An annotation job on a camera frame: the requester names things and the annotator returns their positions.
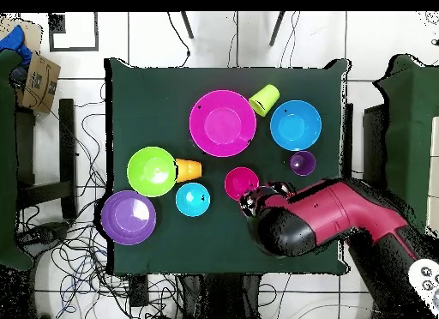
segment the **white controller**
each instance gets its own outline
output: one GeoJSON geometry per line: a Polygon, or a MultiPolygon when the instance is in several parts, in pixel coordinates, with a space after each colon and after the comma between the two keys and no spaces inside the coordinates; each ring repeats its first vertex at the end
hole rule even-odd
{"type": "Polygon", "coordinates": [[[439,264],[428,259],[417,260],[410,266],[408,279],[419,297],[439,319],[439,264]]]}

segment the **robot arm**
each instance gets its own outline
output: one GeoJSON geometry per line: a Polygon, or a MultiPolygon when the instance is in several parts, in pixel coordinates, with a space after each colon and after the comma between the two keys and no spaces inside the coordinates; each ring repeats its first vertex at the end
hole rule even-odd
{"type": "Polygon", "coordinates": [[[266,253],[300,256],[335,239],[348,239],[380,309],[399,317],[431,315],[408,274],[421,259],[439,262],[438,240],[415,231],[394,202],[368,184],[325,180],[287,196],[273,188],[258,189],[243,196],[241,208],[253,217],[251,231],[266,253]]]}

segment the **orange cup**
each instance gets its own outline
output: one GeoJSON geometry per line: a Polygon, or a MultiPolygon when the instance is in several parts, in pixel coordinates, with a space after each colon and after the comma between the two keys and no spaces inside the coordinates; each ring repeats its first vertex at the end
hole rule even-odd
{"type": "Polygon", "coordinates": [[[192,160],[175,159],[177,164],[177,183],[197,179],[201,176],[201,163],[192,160]]]}

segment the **green bowl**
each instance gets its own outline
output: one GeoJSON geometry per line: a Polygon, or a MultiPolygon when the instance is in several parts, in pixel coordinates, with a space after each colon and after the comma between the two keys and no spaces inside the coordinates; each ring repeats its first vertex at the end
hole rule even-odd
{"type": "Polygon", "coordinates": [[[175,160],[161,147],[145,147],[128,163],[129,185],[143,196],[162,196],[176,183],[175,160]]]}

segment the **cardboard box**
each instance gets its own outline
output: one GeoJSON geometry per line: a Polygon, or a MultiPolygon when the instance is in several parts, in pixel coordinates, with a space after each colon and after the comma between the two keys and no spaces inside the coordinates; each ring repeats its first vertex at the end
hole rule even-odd
{"type": "Polygon", "coordinates": [[[18,105],[50,113],[60,70],[59,65],[33,53],[24,92],[20,89],[15,90],[18,105]]]}
{"type": "Polygon", "coordinates": [[[15,90],[18,106],[50,113],[61,67],[38,54],[41,26],[6,16],[0,17],[0,25],[0,39],[4,38],[16,25],[20,25],[24,32],[24,44],[32,52],[26,87],[24,91],[15,90]]]}

